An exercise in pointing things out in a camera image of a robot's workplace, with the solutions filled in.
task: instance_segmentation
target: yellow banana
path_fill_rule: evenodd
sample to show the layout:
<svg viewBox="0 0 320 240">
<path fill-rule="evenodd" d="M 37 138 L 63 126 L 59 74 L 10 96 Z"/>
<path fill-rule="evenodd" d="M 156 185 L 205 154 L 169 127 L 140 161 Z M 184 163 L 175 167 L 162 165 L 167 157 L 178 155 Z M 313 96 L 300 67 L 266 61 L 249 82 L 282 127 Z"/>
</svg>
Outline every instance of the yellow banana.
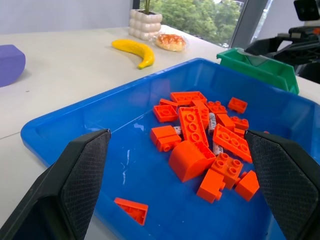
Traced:
<svg viewBox="0 0 320 240">
<path fill-rule="evenodd" d="M 112 46 L 118 50 L 142 57 L 143 61 L 138 65 L 139 69 L 149 67 L 155 62 L 154 51 L 144 43 L 130 39 L 118 39 L 112 42 Z"/>
</svg>

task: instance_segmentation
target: white flower pot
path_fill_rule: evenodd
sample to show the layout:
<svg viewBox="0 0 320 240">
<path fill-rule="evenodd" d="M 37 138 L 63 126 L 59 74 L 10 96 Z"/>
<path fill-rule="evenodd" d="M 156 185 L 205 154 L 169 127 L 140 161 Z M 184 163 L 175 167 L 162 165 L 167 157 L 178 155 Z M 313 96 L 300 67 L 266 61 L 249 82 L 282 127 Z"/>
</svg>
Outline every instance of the white flower pot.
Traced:
<svg viewBox="0 0 320 240">
<path fill-rule="evenodd" d="M 149 15 L 144 14 L 143 9 L 132 9 L 130 12 L 129 34 L 147 41 L 161 29 L 162 15 L 150 12 Z"/>
</svg>

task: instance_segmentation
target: purple object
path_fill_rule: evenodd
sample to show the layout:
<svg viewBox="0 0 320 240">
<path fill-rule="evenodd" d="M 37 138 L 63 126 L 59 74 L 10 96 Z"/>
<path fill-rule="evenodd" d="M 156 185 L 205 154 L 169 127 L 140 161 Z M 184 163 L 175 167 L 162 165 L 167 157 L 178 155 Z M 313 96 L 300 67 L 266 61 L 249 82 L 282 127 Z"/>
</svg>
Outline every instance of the purple object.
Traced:
<svg viewBox="0 0 320 240">
<path fill-rule="evenodd" d="M 0 45 L 0 87 L 15 82 L 26 66 L 26 56 L 14 45 Z"/>
</svg>

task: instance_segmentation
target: green tray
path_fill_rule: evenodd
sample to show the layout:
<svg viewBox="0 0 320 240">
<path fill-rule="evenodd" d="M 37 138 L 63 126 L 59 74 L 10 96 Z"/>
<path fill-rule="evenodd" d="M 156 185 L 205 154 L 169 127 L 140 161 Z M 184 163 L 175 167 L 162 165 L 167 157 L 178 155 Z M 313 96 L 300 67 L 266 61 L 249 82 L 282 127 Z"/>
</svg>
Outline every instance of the green tray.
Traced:
<svg viewBox="0 0 320 240">
<path fill-rule="evenodd" d="M 217 54 L 216 57 L 221 59 L 220 65 L 293 94 L 299 93 L 295 71 L 291 65 L 243 53 L 244 50 L 241 48 L 231 48 Z"/>
</svg>

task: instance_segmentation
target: table surface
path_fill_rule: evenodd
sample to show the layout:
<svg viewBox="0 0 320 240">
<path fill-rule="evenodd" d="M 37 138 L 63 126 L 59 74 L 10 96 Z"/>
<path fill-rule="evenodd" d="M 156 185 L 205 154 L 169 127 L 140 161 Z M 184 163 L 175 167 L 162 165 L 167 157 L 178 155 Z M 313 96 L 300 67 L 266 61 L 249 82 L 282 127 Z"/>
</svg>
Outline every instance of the table surface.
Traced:
<svg viewBox="0 0 320 240">
<path fill-rule="evenodd" d="M 130 38 L 127 28 L 0 35 L 0 45 L 13 44 L 26 55 L 26 66 L 15 83 L 0 87 L 0 227 L 16 208 L 44 165 L 26 149 L 20 130 L 28 121 L 103 93 L 133 80 L 194 59 L 218 62 L 224 48 L 168 26 L 162 31 L 184 35 L 188 48 L 170 52 L 150 45 L 153 66 L 137 69 L 138 56 L 111 47 Z M 320 104 L 320 85 L 297 77 L 301 96 Z M 116 239 L 94 216 L 89 239 Z"/>
</svg>

